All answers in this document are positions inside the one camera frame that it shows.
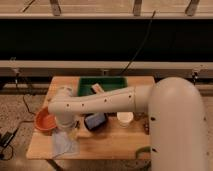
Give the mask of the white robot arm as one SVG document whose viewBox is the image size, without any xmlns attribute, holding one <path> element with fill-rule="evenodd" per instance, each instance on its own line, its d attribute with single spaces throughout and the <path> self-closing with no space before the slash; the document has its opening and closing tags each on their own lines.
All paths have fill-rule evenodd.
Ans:
<svg viewBox="0 0 213 171">
<path fill-rule="evenodd" d="M 186 79 L 168 77 L 153 85 L 81 97 L 63 86 L 48 111 L 63 130 L 71 127 L 77 114 L 146 112 L 152 171 L 210 171 L 205 105 L 199 90 Z"/>
</svg>

